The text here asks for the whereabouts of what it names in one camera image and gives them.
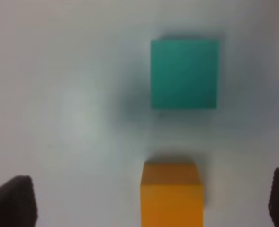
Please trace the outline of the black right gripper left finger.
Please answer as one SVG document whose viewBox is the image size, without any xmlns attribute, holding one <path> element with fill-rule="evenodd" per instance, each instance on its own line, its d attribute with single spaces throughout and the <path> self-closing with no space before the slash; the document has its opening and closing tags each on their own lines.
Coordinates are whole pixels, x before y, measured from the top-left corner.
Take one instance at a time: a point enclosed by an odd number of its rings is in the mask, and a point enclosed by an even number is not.
<svg viewBox="0 0 279 227">
<path fill-rule="evenodd" d="M 30 176 L 15 176 L 0 186 L 0 227 L 34 227 L 38 209 Z"/>
</svg>

